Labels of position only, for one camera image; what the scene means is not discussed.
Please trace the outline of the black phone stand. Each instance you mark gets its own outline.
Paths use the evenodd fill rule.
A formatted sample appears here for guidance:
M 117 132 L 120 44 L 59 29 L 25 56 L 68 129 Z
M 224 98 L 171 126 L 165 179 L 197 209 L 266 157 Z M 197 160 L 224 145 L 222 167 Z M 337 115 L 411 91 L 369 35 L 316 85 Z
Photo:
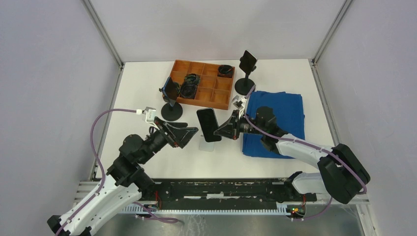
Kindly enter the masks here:
M 183 115 L 182 106 L 177 102 L 172 106 L 169 98 L 163 93 L 162 88 L 160 88 L 159 91 L 162 92 L 162 98 L 165 102 L 165 105 L 161 108 L 162 118 L 166 121 L 178 120 Z
M 235 83 L 235 91 L 240 95 L 247 95 L 255 83 L 249 79 L 250 74 L 245 74 L 244 78 L 238 79 Z

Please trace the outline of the black phone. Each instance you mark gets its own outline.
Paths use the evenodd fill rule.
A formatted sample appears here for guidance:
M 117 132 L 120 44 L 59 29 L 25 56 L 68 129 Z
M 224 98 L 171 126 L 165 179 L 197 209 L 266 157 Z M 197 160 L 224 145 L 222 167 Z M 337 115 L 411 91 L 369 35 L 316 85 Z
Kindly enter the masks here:
M 220 142 L 222 137 L 214 132 L 219 128 L 213 108 L 203 108 L 196 111 L 200 127 L 207 143 Z
M 171 77 L 168 77 L 161 89 L 164 101 L 174 104 L 178 97 L 179 88 L 179 84 L 174 82 Z
M 245 50 L 239 61 L 239 68 L 245 74 L 251 74 L 256 69 L 256 63 L 258 60 L 249 51 Z

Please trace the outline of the silver metal phone stand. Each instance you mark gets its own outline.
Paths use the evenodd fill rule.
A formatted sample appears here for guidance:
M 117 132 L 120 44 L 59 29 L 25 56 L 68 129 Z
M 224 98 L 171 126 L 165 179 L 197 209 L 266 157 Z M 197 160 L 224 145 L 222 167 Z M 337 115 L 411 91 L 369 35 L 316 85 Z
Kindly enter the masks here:
M 199 147 L 200 151 L 213 152 L 215 142 L 207 142 L 203 135 L 200 136 Z

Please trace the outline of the blue cloth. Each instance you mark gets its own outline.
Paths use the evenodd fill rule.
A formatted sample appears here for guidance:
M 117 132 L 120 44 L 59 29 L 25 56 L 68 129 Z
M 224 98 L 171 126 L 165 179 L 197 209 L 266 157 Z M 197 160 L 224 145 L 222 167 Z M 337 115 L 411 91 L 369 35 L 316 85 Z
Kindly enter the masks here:
M 300 94 L 286 92 L 271 93 L 255 91 L 251 94 L 246 113 L 253 118 L 259 107 L 266 106 L 273 109 L 277 118 L 277 125 L 294 136 L 304 139 L 304 110 Z M 261 135 L 244 134 L 242 153 L 250 157 L 289 159 L 289 156 L 276 154 L 266 150 L 261 144 Z

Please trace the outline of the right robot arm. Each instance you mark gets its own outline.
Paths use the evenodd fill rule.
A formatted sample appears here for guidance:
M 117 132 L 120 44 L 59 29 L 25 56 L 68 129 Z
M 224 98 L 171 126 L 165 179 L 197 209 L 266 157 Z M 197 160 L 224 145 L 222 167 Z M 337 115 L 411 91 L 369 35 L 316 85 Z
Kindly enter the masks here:
M 353 151 L 345 144 L 335 147 L 318 145 L 297 138 L 281 129 L 273 109 L 262 106 L 254 118 L 234 110 L 230 118 L 214 131 L 215 135 L 236 140 L 241 133 L 261 135 L 263 147 L 274 153 L 292 157 L 318 170 L 316 173 L 296 172 L 289 177 L 284 195 L 291 201 L 303 194 L 329 194 L 342 204 L 356 195 L 367 193 L 370 175 Z

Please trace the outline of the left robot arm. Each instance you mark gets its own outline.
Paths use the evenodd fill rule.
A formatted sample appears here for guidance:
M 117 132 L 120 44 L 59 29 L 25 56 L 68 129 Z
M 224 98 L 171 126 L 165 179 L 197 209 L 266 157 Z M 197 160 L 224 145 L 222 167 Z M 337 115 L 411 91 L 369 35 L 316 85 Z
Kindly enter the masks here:
M 119 156 L 107 169 L 102 181 L 73 209 L 48 219 L 47 224 L 55 235 L 93 236 L 126 206 L 154 196 L 154 181 L 141 165 L 166 145 L 184 148 L 199 129 L 158 117 L 150 124 L 154 131 L 145 139 L 132 134 L 123 140 Z

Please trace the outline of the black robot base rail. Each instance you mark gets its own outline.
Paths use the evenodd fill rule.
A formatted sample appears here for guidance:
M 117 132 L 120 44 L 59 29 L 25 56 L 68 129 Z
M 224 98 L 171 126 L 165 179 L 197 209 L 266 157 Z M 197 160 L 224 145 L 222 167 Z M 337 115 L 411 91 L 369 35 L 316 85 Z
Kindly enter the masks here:
M 162 210 L 272 210 L 277 204 L 315 202 L 285 178 L 156 178 L 141 202 L 161 200 Z

